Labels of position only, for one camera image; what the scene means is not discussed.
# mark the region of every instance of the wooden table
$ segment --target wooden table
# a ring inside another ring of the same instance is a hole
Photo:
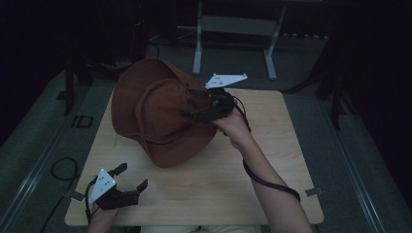
[[[227,91],[245,105],[254,137],[273,167],[299,192],[309,221],[322,222],[318,197],[305,193],[314,186],[282,94],[267,90]],[[111,102],[76,190],[84,193],[101,168],[115,169],[123,162],[128,169],[115,177],[118,190],[134,190],[149,179],[139,205],[122,208],[114,225],[267,224],[243,169],[242,157],[222,133],[186,163],[161,169],[153,165],[137,142],[114,131],[110,106]],[[85,203],[73,200],[65,221],[68,225],[87,225]]]

